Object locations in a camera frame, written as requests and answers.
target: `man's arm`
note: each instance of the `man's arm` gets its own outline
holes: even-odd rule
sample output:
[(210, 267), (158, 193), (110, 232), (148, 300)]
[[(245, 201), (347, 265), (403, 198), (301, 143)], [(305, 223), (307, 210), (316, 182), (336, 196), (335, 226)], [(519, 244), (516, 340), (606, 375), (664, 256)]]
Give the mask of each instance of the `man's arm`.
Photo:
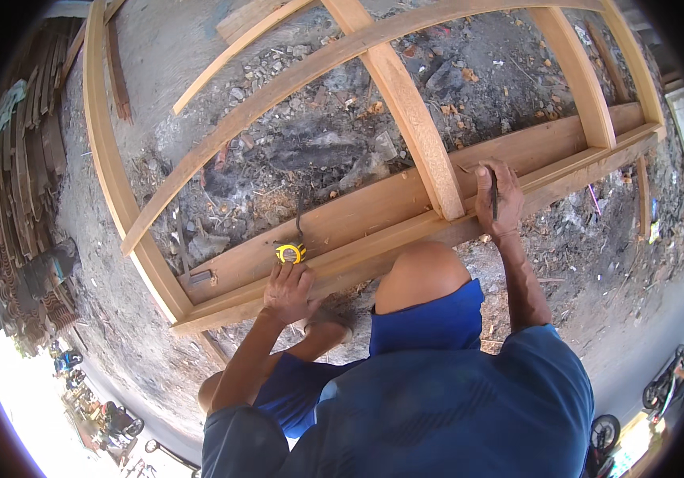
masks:
[(265, 379), (270, 351), (284, 327), (309, 318), (321, 299), (308, 301), (315, 273), (305, 264), (283, 264), (273, 268), (265, 289), (265, 307), (225, 367), (207, 415), (225, 407), (249, 403)]
[[(490, 170), (496, 173), (498, 189), (496, 220), (493, 220), (492, 215)], [(512, 331), (517, 332), (531, 325), (551, 323), (551, 311), (546, 303), (546, 297), (522, 249), (517, 230), (522, 205), (525, 202), (517, 175), (505, 163), (495, 160), (481, 161), (481, 165), (475, 169), (475, 175), (477, 219), (499, 248), (504, 262)]]

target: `dirt ground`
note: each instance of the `dirt ground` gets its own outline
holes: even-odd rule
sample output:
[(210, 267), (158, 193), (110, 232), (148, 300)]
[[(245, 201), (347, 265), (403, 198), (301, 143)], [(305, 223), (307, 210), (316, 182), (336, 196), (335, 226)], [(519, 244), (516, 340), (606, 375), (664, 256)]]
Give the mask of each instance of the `dirt ground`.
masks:
[[(140, 206), (180, 158), (243, 97), (270, 81), (272, 72), (340, 35), (323, 8), (292, 18), (229, 62), (180, 116), (174, 116), (172, 103), (227, 46), (214, 25), (241, 3), (131, 0), (119, 11), (119, 53), (134, 124), (119, 120), (113, 104), (112, 120)], [(363, 2), (377, 19), (425, 3)], [(607, 31), (597, 14), (566, 15), (584, 30), (588, 19)], [(511, 11), (456, 20), (392, 43), (452, 151), (576, 114), (554, 54), (542, 41), (526, 12)], [(617, 51), (613, 39), (608, 37), (608, 42)], [(586, 51), (612, 106), (614, 87), (607, 72), (596, 61), (594, 48)], [(623, 58), (617, 56), (629, 77)], [(652, 59), (649, 64), (658, 80)], [(630, 80), (628, 84), (635, 97)], [(59, 233), (74, 238), (82, 262), (75, 281), (77, 329), (84, 340), (78, 345), (117, 386), (142, 397), (182, 433), (201, 437), (202, 416), (194, 397), (217, 366), (195, 342), (174, 338), (136, 269), (121, 258), (117, 230), (90, 157), (81, 88), (80, 54), (61, 111), (68, 171), (61, 182), (57, 218)], [(326, 93), (318, 95), (322, 88)], [(210, 161), (178, 195), (192, 266), (292, 218), (300, 190), (306, 192), (308, 206), (317, 206), (333, 193), (344, 194), (412, 165), (392, 116), (386, 107), (378, 111), (377, 101), (382, 101), (381, 95), (366, 69), (353, 60), (292, 94), (244, 131), (246, 138), (232, 141), (224, 163)], [(451, 105), (457, 112), (443, 114), (441, 106)], [(658, 284), (684, 270), (684, 162), (672, 117), (665, 103), (663, 107), (668, 136), (648, 155), (651, 192), (658, 201), (659, 241), (649, 245), (637, 240), (639, 194), (630, 166), (594, 184), (601, 215), (589, 190), (582, 190), (523, 220), (528, 257), (538, 277), (548, 280), (542, 286), (555, 326), (579, 357), (597, 347), (595, 339), (605, 327), (652, 320), (643, 315), (643, 303)], [(394, 158), (371, 154), (375, 137), (385, 131), (393, 141)], [(624, 173), (632, 177), (628, 184)], [(197, 227), (199, 221), (207, 234)], [(180, 274), (172, 207), (151, 231), (171, 269)], [(493, 244), (480, 240), (459, 245), (457, 252), (481, 281), (486, 295), (481, 339), (483, 349), (494, 353), (509, 333), (500, 257)], [(377, 283), (360, 284), (327, 300), (332, 310), (355, 317), (357, 327), (352, 343), (322, 360), (345, 363), (367, 357), (368, 310)], [(246, 321), (215, 332), (229, 355), (250, 325)], [(299, 339), (299, 332), (288, 328), (276, 349)]]

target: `tire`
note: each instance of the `tire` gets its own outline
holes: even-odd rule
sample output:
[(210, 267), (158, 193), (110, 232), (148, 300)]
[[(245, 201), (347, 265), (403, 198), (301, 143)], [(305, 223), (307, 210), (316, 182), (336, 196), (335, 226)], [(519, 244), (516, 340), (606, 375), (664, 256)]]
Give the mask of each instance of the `tire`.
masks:
[(602, 415), (591, 422), (591, 446), (604, 454), (609, 454), (618, 443), (621, 433), (621, 424), (618, 418), (612, 415)]
[(642, 405), (650, 410), (658, 405), (658, 389), (655, 387), (655, 382), (647, 384), (642, 392)]
[(140, 435), (140, 432), (143, 431), (143, 428), (145, 426), (146, 426), (146, 422), (143, 421), (142, 418), (136, 418), (135, 420), (133, 420), (133, 423), (127, 425), (124, 428), (123, 433), (125, 435), (128, 435), (128, 436), (134, 438), (134, 437), (137, 437), (138, 435)]
[(153, 453), (158, 450), (159, 444), (156, 440), (146, 441), (146, 453)]

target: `blue shorts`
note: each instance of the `blue shorts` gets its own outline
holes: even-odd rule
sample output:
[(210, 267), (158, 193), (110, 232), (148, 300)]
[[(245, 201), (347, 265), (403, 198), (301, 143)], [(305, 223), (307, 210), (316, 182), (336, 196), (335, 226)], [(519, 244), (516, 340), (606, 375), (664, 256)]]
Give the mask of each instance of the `blue shorts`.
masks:
[[(477, 279), (456, 292), (393, 313), (371, 314), (369, 355), (402, 350), (479, 349), (483, 329)], [(254, 406), (273, 416), (289, 438), (299, 438), (315, 424), (315, 406), (326, 384), (364, 359), (346, 365), (304, 362), (284, 353), (262, 384)]]

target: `man's knee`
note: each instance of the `man's knee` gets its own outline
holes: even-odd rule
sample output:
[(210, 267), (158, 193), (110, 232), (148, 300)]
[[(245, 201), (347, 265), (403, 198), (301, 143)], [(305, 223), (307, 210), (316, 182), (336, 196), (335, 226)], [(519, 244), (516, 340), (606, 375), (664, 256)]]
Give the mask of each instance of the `man's knee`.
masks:
[(379, 283), (376, 313), (399, 311), (445, 297), (471, 279), (452, 248), (443, 243), (413, 244)]
[(217, 385), (220, 383), (222, 374), (222, 372), (215, 373), (210, 378), (204, 380), (201, 387), (199, 387), (197, 401), (199, 408), (204, 414), (206, 414), (212, 406), (212, 398), (214, 397), (215, 390), (217, 390)]

